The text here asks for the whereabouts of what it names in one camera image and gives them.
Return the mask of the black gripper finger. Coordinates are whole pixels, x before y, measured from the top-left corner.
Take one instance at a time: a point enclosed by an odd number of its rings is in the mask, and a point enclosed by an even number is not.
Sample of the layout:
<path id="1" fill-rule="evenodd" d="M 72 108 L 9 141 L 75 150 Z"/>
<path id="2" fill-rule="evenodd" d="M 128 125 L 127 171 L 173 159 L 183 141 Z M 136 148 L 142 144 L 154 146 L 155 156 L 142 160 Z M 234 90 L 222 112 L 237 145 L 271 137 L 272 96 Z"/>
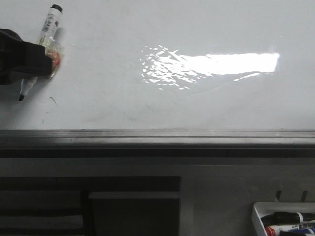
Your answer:
<path id="1" fill-rule="evenodd" d="M 46 55 L 45 47 L 37 44 L 16 42 L 11 59 L 11 80 L 48 76 L 53 70 L 53 61 Z"/>

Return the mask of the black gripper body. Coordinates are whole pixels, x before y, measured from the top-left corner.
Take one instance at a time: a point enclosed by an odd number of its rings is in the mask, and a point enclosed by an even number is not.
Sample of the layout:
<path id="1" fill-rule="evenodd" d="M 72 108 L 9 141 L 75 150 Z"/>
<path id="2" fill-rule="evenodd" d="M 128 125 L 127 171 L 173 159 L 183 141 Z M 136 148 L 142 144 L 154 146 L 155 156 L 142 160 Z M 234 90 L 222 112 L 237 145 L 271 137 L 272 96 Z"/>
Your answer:
<path id="1" fill-rule="evenodd" d="M 21 60 L 21 37 L 10 29 L 0 29 L 0 84 L 10 85 L 21 80 L 25 75 L 14 69 Z"/>

